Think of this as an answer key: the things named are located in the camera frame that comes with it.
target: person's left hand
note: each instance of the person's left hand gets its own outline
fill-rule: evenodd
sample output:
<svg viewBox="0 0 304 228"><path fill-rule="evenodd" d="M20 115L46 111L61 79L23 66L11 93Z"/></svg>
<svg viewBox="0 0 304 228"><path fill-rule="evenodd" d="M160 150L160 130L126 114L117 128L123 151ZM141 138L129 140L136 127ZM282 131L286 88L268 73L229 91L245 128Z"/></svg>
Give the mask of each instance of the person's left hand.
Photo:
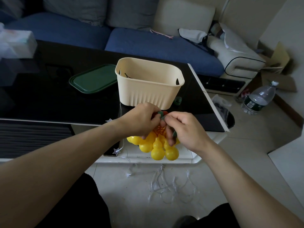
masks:
<svg viewBox="0 0 304 228"><path fill-rule="evenodd" d="M119 121L126 130L126 136L146 136L161 122L161 115L157 114L151 119L152 114L160 109L151 103L140 103L134 109L127 112Z"/></svg>

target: tile floor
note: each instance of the tile floor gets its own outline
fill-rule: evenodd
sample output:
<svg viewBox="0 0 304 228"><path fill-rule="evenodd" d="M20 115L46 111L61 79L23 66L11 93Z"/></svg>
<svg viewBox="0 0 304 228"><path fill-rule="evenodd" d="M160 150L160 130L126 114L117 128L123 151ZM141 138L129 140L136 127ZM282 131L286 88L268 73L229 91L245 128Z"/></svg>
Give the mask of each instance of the tile floor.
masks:
<svg viewBox="0 0 304 228"><path fill-rule="evenodd" d="M250 116L243 113L231 96L222 97L233 104L230 111L236 123L220 145L272 196L304 220L303 207L267 155L267 152L299 137L301 129L274 103L259 115ZM152 171L160 165L137 165L135 171L144 174L127 177L130 167L131 164L94 164L86 171L93 176L108 205L113 227L171 227L180 216L201 218L226 202L203 161L196 165L165 165L165 180L172 182L175 176L178 185L186 182L186 172L190 171L190 179L200 193L187 204L178 198L166 204L157 194L149 202ZM188 183L184 192L191 194L193 186ZM164 200L168 201L169 195L165 196Z"/></svg>

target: wall baseboard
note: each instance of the wall baseboard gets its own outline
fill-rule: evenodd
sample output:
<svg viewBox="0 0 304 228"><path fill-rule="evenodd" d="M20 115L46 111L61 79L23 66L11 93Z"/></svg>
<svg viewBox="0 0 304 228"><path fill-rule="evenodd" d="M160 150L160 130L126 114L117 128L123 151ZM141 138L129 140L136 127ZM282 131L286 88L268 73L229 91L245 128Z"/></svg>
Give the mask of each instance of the wall baseboard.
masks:
<svg viewBox="0 0 304 228"><path fill-rule="evenodd" d="M298 114L290 105L288 105L279 95L275 95L273 101L280 107L290 118L299 126L303 128L304 118Z"/></svg>

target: water bottle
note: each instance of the water bottle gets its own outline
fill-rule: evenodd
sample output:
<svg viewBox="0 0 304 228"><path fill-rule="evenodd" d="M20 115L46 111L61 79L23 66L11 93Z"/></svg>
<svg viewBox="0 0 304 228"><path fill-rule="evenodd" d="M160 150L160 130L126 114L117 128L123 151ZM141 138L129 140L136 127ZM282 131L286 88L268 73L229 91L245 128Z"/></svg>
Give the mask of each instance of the water bottle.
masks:
<svg viewBox="0 0 304 228"><path fill-rule="evenodd" d="M275 96L275 88L279 83L272 81L269 86L262 86L245 98L241 108L245 113L256 115L264 106L268 105Z"/></svg>

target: white leather sofa armrest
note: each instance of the white leather sofa armrest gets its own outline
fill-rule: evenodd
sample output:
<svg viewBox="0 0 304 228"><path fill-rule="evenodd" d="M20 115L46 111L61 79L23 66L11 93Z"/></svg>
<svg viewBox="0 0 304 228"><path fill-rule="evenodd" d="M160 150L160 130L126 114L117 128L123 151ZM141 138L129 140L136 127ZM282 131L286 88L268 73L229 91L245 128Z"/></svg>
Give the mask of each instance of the white leather sofa armrest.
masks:
<svg viewBox="0 0 304 228"><path fill-rule="evenodd" d="M224 41L211 35L208 36L207 46L215 51L225 73L230 76L253 79L265 65L265 60L253 50L249 49L248 53L229 51Z"/></svg>

